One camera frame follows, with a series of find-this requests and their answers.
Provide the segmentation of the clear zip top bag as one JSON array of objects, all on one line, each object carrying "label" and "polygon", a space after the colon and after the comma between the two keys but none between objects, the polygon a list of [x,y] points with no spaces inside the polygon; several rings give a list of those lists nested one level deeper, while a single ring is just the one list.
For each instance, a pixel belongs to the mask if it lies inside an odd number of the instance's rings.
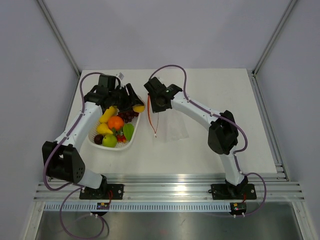
[{"label": "clear zip top bag", "polygon": [[176,142],[189,138],[182,114],[176,110],[153,113],[151,98],[147,97],[147,117],[154,138],[162,143]]}]

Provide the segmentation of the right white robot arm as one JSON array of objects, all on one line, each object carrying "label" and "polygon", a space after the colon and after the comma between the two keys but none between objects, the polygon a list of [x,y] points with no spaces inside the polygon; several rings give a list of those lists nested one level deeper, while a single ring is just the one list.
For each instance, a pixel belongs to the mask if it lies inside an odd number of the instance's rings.
[{"label": "right white robot arm", "polygon": [[192,100],[175,84],[166,87],[157,77],[144,84],[154,113],[168,109],[179,111],[198,122],[208,131],[207,144],[219,155],[225,171],[225,187],[232,198],[239,198],[245,192],[248,177],[240,170],[236,157],[240,127],[235,123],[233,114],[213,111]]}]

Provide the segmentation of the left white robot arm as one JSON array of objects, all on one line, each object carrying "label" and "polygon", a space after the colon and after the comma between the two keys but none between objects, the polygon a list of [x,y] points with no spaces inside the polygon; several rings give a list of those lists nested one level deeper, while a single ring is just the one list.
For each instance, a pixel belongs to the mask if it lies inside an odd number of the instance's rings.
[{"label": "left white robot arm", "polygon": [[122,84],[123,75],[109,75],[99,72],[102,80],[88,92],[83,91],[84,80],[92,76],[86,74],[79,82],[81,109],[70,125],[54,141],[46,141],[42,146],[44,169],[43,183],[50,191],[55,191],[48,178],[63,180],[80,188],[89,188],[97,199],[108,194],[107,178],[88,169],[80,155],[83,142],[92,126],[109,108],[116,106],[122,112],[143,105],[142,99],[135,93],[131,84]]}]

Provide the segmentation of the yellow peach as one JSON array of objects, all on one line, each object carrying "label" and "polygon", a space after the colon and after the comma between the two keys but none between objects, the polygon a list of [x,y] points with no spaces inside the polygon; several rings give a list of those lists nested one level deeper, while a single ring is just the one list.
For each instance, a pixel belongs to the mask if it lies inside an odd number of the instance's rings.
[{"label": "yellow peach", "polygon": [[144,105],[136,105],[132,109],[136,113],[142,113],[145,110],[145,106]]}]

